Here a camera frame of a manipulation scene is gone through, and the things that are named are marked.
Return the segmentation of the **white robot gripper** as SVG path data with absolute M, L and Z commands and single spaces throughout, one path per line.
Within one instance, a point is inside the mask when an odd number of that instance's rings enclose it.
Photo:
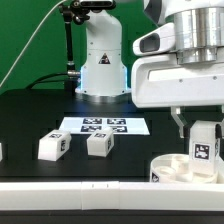
M 132 101 L 139 108 L 172 107 L 171 116 L 181 138 L 187 136 L 187 121 L 181 106 L 224 104 L 224 47 L 213 62 L 179 65 L 174 24 L 167 23 L 133 43 L 141 58 L 131 71 Z

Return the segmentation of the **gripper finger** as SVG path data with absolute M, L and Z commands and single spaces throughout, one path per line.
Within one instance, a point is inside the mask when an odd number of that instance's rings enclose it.
M 221 106 L 222 120 L 215 127 L 215 155 L 220 155 L 221 139 L 224 137 L 224 105 Z

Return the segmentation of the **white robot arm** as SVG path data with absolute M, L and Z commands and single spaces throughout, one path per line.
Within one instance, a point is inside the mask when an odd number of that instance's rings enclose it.
M 126 93 L 139 108 L 224 105 L 224 0 L 143 0 L 158 28 L 138 38 L 139 57 L 126 86 L 120 22 L 109 15 L 116 0 L 73 0 L 77 24 L 86 25 L 87 59 L 76 92 L 92 101 Z

